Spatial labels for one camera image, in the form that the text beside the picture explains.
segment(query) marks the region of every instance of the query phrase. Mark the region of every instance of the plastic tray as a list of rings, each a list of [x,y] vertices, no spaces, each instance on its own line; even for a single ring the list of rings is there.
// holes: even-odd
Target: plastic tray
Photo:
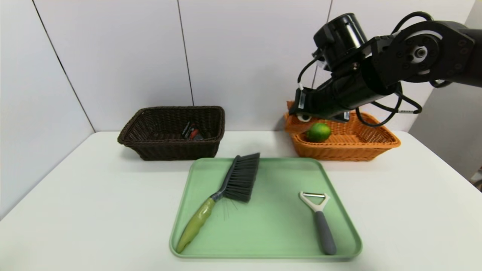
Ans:
[[[362,241],[320,163],[311,158],[267,158],[260,160],[250,202],[221,199],[198,236],[181,254],[176,253],[187,222],[219,189],[231,163],[232,159],[203,158],[191,166],[169,242],[176,256],[346,259],[361,252]],[[320,250],[313,212],[299,198],[300,191],[331,197],[323,212],[336,255]]]

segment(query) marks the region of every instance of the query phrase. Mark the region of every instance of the wicker basket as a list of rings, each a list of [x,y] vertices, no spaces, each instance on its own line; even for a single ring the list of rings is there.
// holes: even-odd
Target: wicker basket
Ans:
[[[371,115],[362,113],[368,123],[378,123]],[[304,134],[291,134],[296,153],[300,157],[333,161],[370,161],[385,151],[400,146],[400,140],[384,126],[372,128],[361,123],[352,113],[347,123],[319,120],[332,131],[321,143],[306,140]]]
[[[204,140],[183,139],[188,121],[196,124]],[[152,107],[139,110],[117,141],[143,160],[196,160],[214,157],[223,134],[222,107]]]

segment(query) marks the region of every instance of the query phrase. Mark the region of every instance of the gray handle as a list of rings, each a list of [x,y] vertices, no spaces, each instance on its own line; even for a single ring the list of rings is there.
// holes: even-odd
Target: gray handle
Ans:
[[[336,245],[333,236],[322,211],[315,212],[316,227],[320,238],[321,248],[328,255],[336,254]]]

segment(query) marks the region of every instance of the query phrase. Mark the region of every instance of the robotic arm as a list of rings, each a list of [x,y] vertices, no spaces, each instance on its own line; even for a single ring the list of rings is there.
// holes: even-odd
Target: robotic arm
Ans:
[[[426,21],[399,31],[408,19],[417,16]],[[347,122],[348,112],[356,110],[362,123],[376,127],[395,113],[420,113],[422,107],[403,95],[400,81],[428,81],[436,88],[451,82],[482,87],[482,30],[433,21],[424,12],[407,15],[391,35],[369,41],[355,15],[344,14],[318,30],[314,40],[318,49],[298,77],[299,88],[289,109],[290,115],[303,122],[311,117]],[[315,62],[330,71],[331,78],[316,89],[303,87],[301,76]],[[375,102],[390,94],[399,97],[395,108]],[[416,110],[399,110],[402,100]],[[366,123],[358,107],[368,103],[391,114],[379,124]]]

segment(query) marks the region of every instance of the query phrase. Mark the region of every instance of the lime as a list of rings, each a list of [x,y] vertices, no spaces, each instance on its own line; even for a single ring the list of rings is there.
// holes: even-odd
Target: lime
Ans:
[[[317,122],[306,132],[310,142],[323,142],[330,137],[331,129],[328,125]]]

